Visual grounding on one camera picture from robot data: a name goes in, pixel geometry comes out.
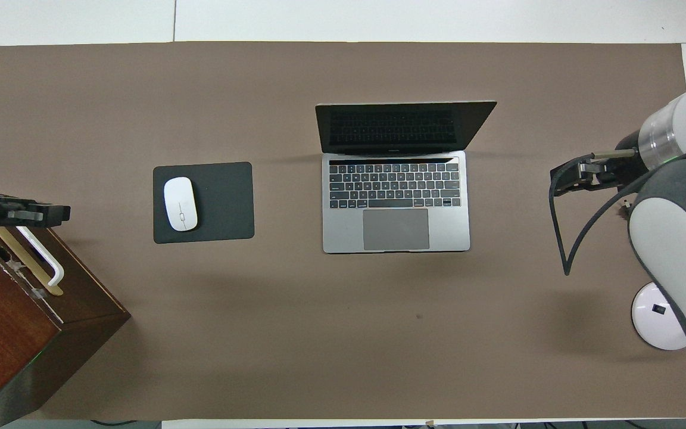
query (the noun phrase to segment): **laptop keyboard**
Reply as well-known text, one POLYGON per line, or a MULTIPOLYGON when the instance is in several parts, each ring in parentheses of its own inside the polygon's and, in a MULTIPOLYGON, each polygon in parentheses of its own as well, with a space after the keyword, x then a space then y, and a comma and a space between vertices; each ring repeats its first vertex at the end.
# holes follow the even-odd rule
POLYGON ((330 209, 461 206, 455 158, 405 161, 331 160, 330 209))

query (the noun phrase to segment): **trackpad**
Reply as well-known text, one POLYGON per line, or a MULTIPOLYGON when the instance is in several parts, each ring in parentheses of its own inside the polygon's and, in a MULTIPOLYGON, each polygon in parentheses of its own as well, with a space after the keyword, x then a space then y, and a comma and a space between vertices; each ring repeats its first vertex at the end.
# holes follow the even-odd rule
POLYGON ((365 250, 417 250, 429 247, 427 210, 364 211, 365 250))

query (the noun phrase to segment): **keyboard key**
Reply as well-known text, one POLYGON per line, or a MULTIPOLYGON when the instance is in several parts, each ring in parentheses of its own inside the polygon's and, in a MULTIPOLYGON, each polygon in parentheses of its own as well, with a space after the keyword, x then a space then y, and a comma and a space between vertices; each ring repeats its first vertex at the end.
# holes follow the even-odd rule
POLYGON ((375 199, 370 207, 411 207, 411 199, 375 199))

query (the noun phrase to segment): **white handle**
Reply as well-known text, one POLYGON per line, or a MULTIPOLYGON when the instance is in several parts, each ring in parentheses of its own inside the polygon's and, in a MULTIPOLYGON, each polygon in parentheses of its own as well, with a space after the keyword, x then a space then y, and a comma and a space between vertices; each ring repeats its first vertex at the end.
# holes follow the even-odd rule
POLYGON ((38 252, 44 260, 46 260, 46 263, 49 264, 49 266, 54 269, 55 273, 52 276, 52 279, 49 280, 49 283, 47 283, 49 286, 56 286, 57 283, 60 282, 60 280, 63 279, 63 275, 65 275, 65 269, 63 269, 63 266, 60 265, 60 263, 55 259, 54 256, 52 256, 52 253, 49 252, 49 250, 44 247, 43 244, 39 241, 38 238, 36 238, 35 235, 26 227, 16 227, 18 231, 20 231, 21 234, 23 234, 23 237, 28 240, 28 243, 30 243, 33 248, 36 249, 36 252, 38 252))

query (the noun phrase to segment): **table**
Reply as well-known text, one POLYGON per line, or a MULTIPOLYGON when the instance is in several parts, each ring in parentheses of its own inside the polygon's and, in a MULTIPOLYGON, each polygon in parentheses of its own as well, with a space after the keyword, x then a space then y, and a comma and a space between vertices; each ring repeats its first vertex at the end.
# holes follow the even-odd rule
MULTIPOLYGON (((73 206, 58 234, 133 315, 44 417, 686 417, 686 350, 632 330, 625 222, 564 277, 545 201, 683 90, 678 45, 0 47, 0 192, 73 206), (322 253, 313 106, 436 100, 499 103, 473 250, 322 253), (241 160, 253 239, 152 242, 153 167, 241 160)), ((566 241, 608 195, 561 198, 566 241)))

